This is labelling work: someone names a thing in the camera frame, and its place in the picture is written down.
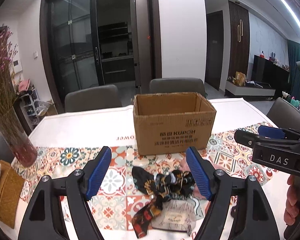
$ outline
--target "sliding glass door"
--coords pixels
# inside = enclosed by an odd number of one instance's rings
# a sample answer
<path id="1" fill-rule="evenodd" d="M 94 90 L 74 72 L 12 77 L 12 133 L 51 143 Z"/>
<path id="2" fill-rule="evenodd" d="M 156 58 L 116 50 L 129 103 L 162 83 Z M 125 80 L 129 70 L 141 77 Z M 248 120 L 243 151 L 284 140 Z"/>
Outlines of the sliding glass door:
<path id="1" fill-rule="evenodd" d="M 50 55 L 61 102 L 81 89 L 104 85 L 98 43 L 96 0 L 50 2 Z"/>

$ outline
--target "yellow cushion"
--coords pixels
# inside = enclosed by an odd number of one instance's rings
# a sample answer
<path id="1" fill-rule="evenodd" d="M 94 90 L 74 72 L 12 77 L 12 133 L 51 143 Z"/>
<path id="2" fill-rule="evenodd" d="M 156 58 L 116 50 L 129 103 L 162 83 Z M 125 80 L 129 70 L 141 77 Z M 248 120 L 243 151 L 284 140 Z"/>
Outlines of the yellow cushion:
<path id="1" fill-rule="evenodd" d="M 9 163 L 0 161 L 0 164 L 0 221 L 11 228 L 14 228 L 24 179 L 14 171 Z"/>

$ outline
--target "green curtain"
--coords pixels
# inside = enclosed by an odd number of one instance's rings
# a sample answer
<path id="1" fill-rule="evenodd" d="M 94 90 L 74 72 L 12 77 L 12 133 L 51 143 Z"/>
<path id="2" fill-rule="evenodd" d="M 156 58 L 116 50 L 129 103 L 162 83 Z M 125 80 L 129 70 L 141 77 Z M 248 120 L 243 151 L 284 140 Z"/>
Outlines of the green curtain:
<path id="1" fill-rule="evenodd" d="M 288 40 L 288 57 L 290 66 L 290 95 L 300 101 L 300 72 L 296 62 L 300 61 L 300 43 Z"/>

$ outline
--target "gold handle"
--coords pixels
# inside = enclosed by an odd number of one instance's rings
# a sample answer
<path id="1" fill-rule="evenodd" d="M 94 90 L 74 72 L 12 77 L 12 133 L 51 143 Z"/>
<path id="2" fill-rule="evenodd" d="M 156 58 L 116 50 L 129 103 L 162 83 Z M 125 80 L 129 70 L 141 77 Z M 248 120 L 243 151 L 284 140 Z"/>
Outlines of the gold handle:
<path id="1" fill-rule="evenodd" d="M 241 36 L 243 36 L 243 22 L 242 20 L 240 20 L 240 33 L 241 33 Z"/>
<path id="2" fill-rule="evenodd" d="M 238 25 L 238 42 L 241 42 L 241 34 L 240 34 L 241 28 L 240 25 Z"/>

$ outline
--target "blue gripper pad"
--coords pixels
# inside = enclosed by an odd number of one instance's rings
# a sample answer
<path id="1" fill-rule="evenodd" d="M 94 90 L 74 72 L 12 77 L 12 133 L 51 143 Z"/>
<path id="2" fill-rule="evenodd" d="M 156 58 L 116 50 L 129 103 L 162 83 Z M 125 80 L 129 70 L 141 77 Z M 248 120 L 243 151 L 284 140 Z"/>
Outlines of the blue gripper pad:
<path id="1" fill-rule="evenodd" d="M 258 133 L 261 136 L 271 139 L 285 139 L 286 137 L 286 134 L 280 128 L 274 128 L 265 125 L 259 126 Z"/>
<path id="2" fill-rule="evenodd" d="M 84 179 L 82 182 L 82 193 L 85 194 L 87 201 L 98 193 L 111 163 L 111 158 L 111 149 L 107 146 L 103 146 L 97 157 L 94 160 L 88 161 L 83 168 Z"/>
<path id="3" fill-rule="evenodd" d="M 200 194 L 205 196 L 207 200 L 211 200 L 216 193 L 216 185 L 213 176 L 213 172 L 215 171 L 214 167 L 209 161 L 202 159 L 194 147 L 189 147 L 186 150 L 186 161 Z"/>

